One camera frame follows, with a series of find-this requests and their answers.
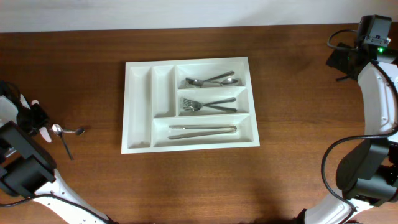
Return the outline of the pink plastic knife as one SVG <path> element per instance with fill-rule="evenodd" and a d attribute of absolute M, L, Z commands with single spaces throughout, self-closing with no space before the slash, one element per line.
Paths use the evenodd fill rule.
<path fill-rule="evenodd" d="M 39 101 L 38 100 L 32 100 L 31 105 L 36 105 L 36 104 L 39 104 Z M 43 139 L 45 141 L 47 141 L 48 143 L 52 142 L 52 138 L 50 137 L 50 134 L 49 134 L 46 126 L 41 127 L 39 129 L 39 131 L 40 131 L 40 135 L 43 137 Z"/>

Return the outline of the steel spoon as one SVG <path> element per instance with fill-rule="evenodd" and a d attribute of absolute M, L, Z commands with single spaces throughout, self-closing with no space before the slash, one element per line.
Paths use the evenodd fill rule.
<path fill-rule="evenodd" d="M 236 86 L 239 85 L 239 80 L 235 78 L 226 78 L 223 81 L 208 81 L 203 84 L 203 86 Z"/>
<path fill-rule="evenodd" d="M 218 80 L 220 78 L 230 77 L 230 76 L 233 76 L 234 74 L 235 74 L 234 71 L 228 71 L 226 73 L 223 73 L 221 75 L 218 75 L 218 76 L 215 76 L 212 78 L 208 78 L 206 80 L 201 80 L 201 79 L 197 79 L 197 78 L 186 78 L 185 81 L 186 81 L 186 84 L 193 85 L 194 87 L 202 87 L 206 82 L 211 82 L 214 80 Z"/>

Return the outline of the long steel tongs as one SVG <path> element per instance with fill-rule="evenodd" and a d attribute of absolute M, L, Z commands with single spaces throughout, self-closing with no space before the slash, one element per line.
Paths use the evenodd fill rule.
<path fill-rule="evenodd" d="M 169 136 L 169 140 L 185 139 L 185 138 L 195 138 L 202 136 L 211 136 L 217 134 L 228 134 L 237 131 L 235 125 L 173 125 L 169 126 L 170 129 L 182 129 L 182 130 L 196 130 L 199 132 L 194 133 L 182 133 L 178 135 Z"/>

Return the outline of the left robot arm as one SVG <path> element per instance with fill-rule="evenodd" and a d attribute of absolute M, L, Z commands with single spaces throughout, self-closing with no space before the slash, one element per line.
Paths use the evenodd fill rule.
<path fill-rule="evenodd" d="M 112 223 L 62 179 L 53 157 L 37 142 L 48 141 L 49 117 L 37 101 L 28 103 L 18 87 L 1 81 L 1 190 L 22 197 L 12 205 L 35 201 L 67 223 Z"/>

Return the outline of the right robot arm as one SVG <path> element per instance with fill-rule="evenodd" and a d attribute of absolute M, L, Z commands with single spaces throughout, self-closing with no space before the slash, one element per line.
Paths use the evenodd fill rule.
<path fill-rule="evenodd" d="M 321 177 L 329 193 L 293 223 L 348 223 L 365 210 L 397 202 L 397 51 L 388 46 L 391 23 L 390 17 L 363 16 L 353 46 L 328 44 L 333 52 L 326 64 L 360 86 L 365 132 L 328 147 Z M 354 140 L 360 143 L 338 164 L 333 189 L 325 175 L 327 157 L 336 146 Z"/>

